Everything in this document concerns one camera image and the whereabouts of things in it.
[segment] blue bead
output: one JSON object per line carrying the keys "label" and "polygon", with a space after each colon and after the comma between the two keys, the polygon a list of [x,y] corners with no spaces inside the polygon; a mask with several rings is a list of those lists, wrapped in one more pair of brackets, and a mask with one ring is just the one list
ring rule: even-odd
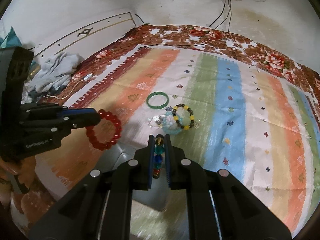
{"label": "blue bead", "polygon": [[156,146],[155,147],[155,154],[161,155],[164,153],[164,147],[163,146]]}
{"label": "blue bead", "polygon": [[162,156],[161,155],[155,155],[154,163],[162,163]]}
{"label": "blue bead", "polygon": [[154,163],[153,168],[159,170],[161,168],[161,163]]}

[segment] white cable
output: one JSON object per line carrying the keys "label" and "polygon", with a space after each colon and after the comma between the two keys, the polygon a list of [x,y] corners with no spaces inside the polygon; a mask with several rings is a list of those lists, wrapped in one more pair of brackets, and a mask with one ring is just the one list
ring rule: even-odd
{"label": "white cable", "polygon": [[56,96],[45,96],[45,97],[56,98],[56,99],[59,99],[59,100],[65,99],[65,98],[67,98],[68,96],[71,95],[71,93],[73,92],[73,90],[75,89],[75,87],[76,87],[80,82],[82,82],[82,81],[84,81],[84,79],[80,80],[80,81],[72,88],[71,92],[70,92],[67,96],[65,96],[64,98],[58,98],[58,97],[56,97]]}

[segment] silver screw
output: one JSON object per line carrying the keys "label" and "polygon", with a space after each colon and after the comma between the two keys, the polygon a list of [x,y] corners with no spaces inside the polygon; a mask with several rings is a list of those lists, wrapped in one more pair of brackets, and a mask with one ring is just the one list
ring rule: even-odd
{"label": "silver screw", "polygon": [[128,164],[130,166],[137,166],[139,164],[139,162],[137,160],[133,159],[133,160],[129,160]]}
{"label": "silver screw", "polygon": [[220,176],[227,177],[229,175],[229,171],[222,169],[219,171]]}
{"label": "silver screw", "polygon": [[189,159],[183,159],[181,160],[181,164],[184,165],[184,166],[188,166],[191,164],[191,160]]}
{"label": "silver screw", "polygon": [[100,175],[100,171],[99,170],[92,170],[91,172],[90,172],[90,176],[91,177],[98,177]]}

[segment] white charging cable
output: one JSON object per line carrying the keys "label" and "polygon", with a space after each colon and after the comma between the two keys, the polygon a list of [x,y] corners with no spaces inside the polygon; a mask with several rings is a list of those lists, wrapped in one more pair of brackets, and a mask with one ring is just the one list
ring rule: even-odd
{"label": "white charging cable", "polygon": [[86,75],[82,80],[80,80],[80,81],[72,88],[72,90],[70,91],[70,93],[69,93],[67,96],[63,97],[63,98],[58,98],[58,97],[56,97],[56,96],[45,96],[45,97],[56,98],[56,99],[58,99],[58,100],[65,99],[65,98],[67,98],[68,96],[71,95],[71,93],[73,92],[73,90],[75,89],[75,87],[76,87],[80,82],[82,82],[82,81],[87,81],[87,80],[89,80],[92,76],[93,76],[92,73]]}

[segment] gray towel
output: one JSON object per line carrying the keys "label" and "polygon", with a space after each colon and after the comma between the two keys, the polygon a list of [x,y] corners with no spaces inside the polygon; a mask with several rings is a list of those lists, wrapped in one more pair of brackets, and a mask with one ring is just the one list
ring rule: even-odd
{"label": "gray towel", "polygon": [[53,55],[41,65],[39,72],[25,86],[29,92],[36,90],[38,93],[47,92],[51,87],[66,86],[70,83],[71,74],[76,71],[80,61],[78,54],[60,52]]}

